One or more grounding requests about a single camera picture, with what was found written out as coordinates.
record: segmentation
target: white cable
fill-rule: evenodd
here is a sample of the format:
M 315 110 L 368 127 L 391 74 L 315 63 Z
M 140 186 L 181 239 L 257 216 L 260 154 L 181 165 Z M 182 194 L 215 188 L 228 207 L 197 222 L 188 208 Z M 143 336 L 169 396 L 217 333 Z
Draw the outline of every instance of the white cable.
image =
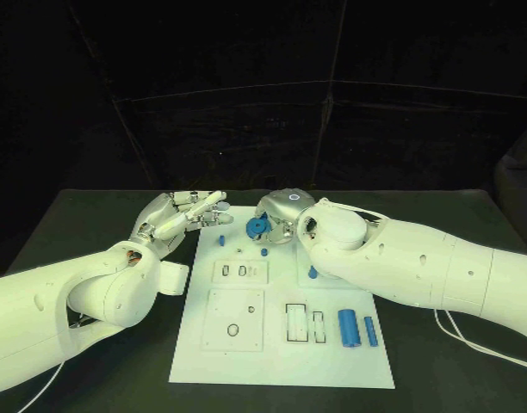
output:
M 453 321 L 453 317 L 452 317 L 452 315 L 451 315 L 451 312 L 449 312 L 448 310 L 445 310 L 445 311 L 446 311 L 446 314 L 448 314 L 448 318 L 451 319 L 451 322 L 452 322 L 452 325 L 453 325 L 453 329 L 455 329 L 456 332 L 459 333 L 458 336 L 456 336 L 453 333 L 451 333 L 451 332 L 443 328 L 442 323 L 440 323 L 440 318 L 439 318 L 439 316 L 438 316 L 438 310 L 436 310 L 436 309 L 433 309 L 433 315 L 435 315 L 435 321 L 438 322 L 438 325 L 440 326 L 440 329 L 443 330 L 443 332 L 445 332 L 449 336 L 452 336 L 456 340 L 461 340 L 462 342 L 465 342 L 466 345 L 468 345 L 472 349 L 475 349 L 476 351 L 479 351 L 481 353 L 489 354 L 489 355 L 492 355 L 494 357 L 500 357 L 501 359 L 505 359 L 505 360 L 511 361 L 513 363 L 520 364 L 521 366 L 527 367 L 527 361 L 518 360 L 518 359 L 515 359 L 514 357 L 510 357 L 510 356 L 507 356 L 507 355 L 502 355 L 501 353 L 497 353 L 497 351 L 494 351 L 492 349 L 485 348 L 484 346 L 479 346 L 476 343 L 471 342 L 471 341 L 465 338 L 465 336 L 462 335 L 459 326 L 456 325 L 456 322 Z
M 63 362 L 58 365 L 58 369 L 57 372 L 52 374 L 52 377 L 50 378 L 50 382 L 47 383 L 47 385 L 42 387 L 41 392 L 37 394 L 37 397 L 29 401 L 29 403 L 22 407 L 22 409 L 18 411 L 18 413 L 22 413 L 31 406 L 32 403 L 38 400 L 38 397 L 42 395 L 44 391 L 50 388 L 50 384 L 52 383 L 52 380 L 55 379 L 58 372 L 61 371 L 63 365 L 65 364 L 65 362 Z

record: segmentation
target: white plastic board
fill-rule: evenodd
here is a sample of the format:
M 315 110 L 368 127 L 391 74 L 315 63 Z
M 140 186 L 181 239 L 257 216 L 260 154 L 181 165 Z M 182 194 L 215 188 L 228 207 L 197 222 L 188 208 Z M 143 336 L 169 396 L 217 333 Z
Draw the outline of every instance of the white plastic board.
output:
M 246 222 L 254 207 L 233 206 L 228 213 L 236 217 L 231 225 L 201 230 L 171 382 L 393 389 L 373 295 L 344 280 L 309 279 L 298 240 L 285 245 L 251 241 Z M 256 276 L 231 272 L 241 265 L 257 266 Z M 363 345 L 355 348 L 342 345 L 338 311 L 345 308 L 357 314 Z

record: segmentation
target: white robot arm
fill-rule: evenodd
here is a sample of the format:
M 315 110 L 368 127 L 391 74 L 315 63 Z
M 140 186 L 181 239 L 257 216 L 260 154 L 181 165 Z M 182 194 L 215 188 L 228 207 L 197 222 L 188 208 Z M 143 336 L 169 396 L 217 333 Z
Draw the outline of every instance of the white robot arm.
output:
M 185 231 L 227 224 L 227 194 L 161 194 L 143 209 L 130 240 L 109 250 L 0 278 L 0 391 L 61 364 L 133 326 L 156 294 L 184 293 L 189 268 L 161 262 Z M 67 306 L 84 319 L 67 320 Z
M 527 336 L 527 255 L 328 199 L 316 203 L 298 189 L 263 197 L 254 220 L 263 228 L 254 240 L 296 237 L 321 275 L 400 304 L 466 312 Z

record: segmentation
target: blue part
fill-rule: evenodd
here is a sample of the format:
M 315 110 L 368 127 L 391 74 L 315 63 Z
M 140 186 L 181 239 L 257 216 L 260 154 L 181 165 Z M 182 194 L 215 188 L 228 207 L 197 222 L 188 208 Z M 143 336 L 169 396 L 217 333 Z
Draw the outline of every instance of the blue part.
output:
M 338 312 L 338 321 L 341 322 L 342 345 L 345 347 L 360 347 L 361 336 L 354 310 L 341 310 Z
M 376 336 L 376 327 L 373 326 L 373 318 L 365 317 L 367 337 L 370 338 L 370 345 L 378 347 L 378 337 Z
M 246 231 L 247 231 L 247 236 L 253 239 L 259 235 L 264 234 L 266 232 L 270 232 L 273 230 L 273 226 L 270 224 L 270 221 L 267 220 L 267 214 L 264 213 L 262 215 L 262 218 L 251 218 L 247 221 L 247 226 L 246 226 Z
M 309 278 L 311 278 L 312 280 L 315 280 L 316 277 L 318 277 L 318 270 L 316 270 L 316 268 L 315 268 L 314 266 L 311 266 L 311 269 L 309 269 Z

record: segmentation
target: black table surface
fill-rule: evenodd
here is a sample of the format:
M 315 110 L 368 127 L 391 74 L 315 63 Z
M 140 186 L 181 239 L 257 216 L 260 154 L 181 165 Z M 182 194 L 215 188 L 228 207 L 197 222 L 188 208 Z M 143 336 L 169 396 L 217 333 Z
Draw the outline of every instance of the black table surface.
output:
M 267 192 L 228 191 L 228 201 L 254 206 Z M 109 249 L 129 237 L 139 212 L 159 193 L 61 191 L 11 273 Z M 471 242 L 527 252 L 484 191 L 311 193 L 316 199 L 326 196 L 391 218 L 430 225 Z M 166 260 L 192 265 L 198 236 L 198 232 L 188 234 Z M 481 354 L 448 337 L 430 310 L 380 297 L 376 306 L 396 390 L 169 383 L 184 301 L 185 296 L 158 296 L 142 323 L 65 362 L 27 411 L 527 412 L 527 368 Z M 524 336 L 476 317 L 458 313 L 455 317 L 469 340 L 527 360 Z M 0 392 L 0 412 L 24 407 L 52 371 Z

